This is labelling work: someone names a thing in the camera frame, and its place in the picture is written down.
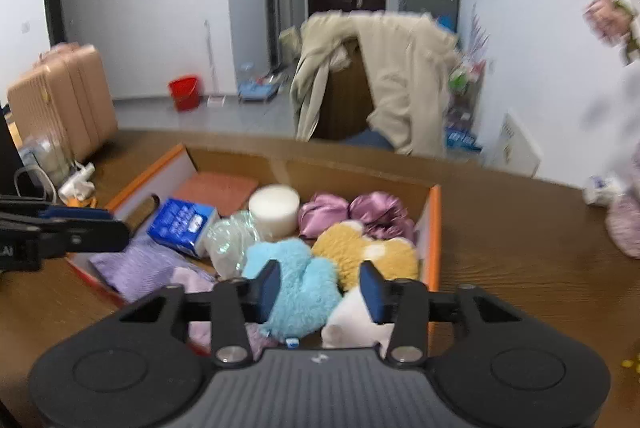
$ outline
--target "suitcase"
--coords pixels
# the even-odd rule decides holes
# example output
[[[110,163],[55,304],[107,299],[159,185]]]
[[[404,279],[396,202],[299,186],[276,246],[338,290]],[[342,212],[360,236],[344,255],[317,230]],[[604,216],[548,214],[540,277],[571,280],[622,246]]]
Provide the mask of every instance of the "suitcase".
[[[23,139],[56,137],[81,163],[118,130],[94,46],[47,58],[9,88],[7,99]]]

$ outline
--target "yellow plush toy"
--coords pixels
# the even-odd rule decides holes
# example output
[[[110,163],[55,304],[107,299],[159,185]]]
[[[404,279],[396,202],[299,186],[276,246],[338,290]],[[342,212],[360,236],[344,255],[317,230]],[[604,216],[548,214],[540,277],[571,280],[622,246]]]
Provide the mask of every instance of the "yellow plush toy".
[[[357,221],[334,224],[318,237],[312,248],[316,257],[334,262],[338,284],[345,293],[358,285],[360,264],[371,261],[387,280],[418,278],[418,260],[414,245],[407,239],[374,241],[363,234]]]

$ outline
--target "wooden table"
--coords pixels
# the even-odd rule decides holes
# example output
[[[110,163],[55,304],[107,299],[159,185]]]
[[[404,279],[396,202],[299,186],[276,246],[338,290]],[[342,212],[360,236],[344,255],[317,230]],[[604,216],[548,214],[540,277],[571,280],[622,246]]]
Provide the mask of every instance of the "wooden table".
[[[640,426],[640,376],[620,366],[640,353],[640,261],[616,249],[604,227],[604,212],[585,206],[578,190],[334,143],[122,131],[94,159],[100,203],[180,142],[325,159],[439,183],[442,288],[476,283],[595,348],[612,375],[597,426]],[[0,398],[25,427],[39,426],[26,387],[33,362],[112,310],[64,261],[49,261],[40,273],[0,277]]]

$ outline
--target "clear plastic wrap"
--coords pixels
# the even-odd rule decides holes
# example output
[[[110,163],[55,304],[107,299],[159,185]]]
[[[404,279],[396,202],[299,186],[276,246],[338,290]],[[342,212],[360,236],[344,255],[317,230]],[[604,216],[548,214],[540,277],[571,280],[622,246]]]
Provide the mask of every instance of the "clear plastic wrap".
[[[263,240],[252,215],[241,211],[212,224],[205,233],[204,248],[220,278],[228,280],[240,277],[246,250]]]

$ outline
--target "tissue packet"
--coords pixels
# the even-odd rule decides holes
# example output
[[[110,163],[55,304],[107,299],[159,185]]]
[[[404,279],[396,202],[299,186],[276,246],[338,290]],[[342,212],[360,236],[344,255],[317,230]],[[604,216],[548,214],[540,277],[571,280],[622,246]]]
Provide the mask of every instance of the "tissue packet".
[[[201,259],[206,255],[204,233],[219,218],[213,206],[167,199],[147,233],[158,244]]]

